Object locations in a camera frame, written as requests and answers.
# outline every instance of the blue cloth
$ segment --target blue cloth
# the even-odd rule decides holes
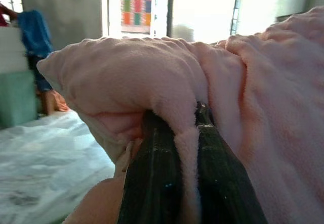
[[[50,31],[39,11],[20,13],[18,24],[22,32],[22,41],[29,55],[46,58],[53,51]]]

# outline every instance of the white floor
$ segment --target white floor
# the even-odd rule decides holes
[[[66,216],[114,165],[73,111],[0,131],[1,224]]]

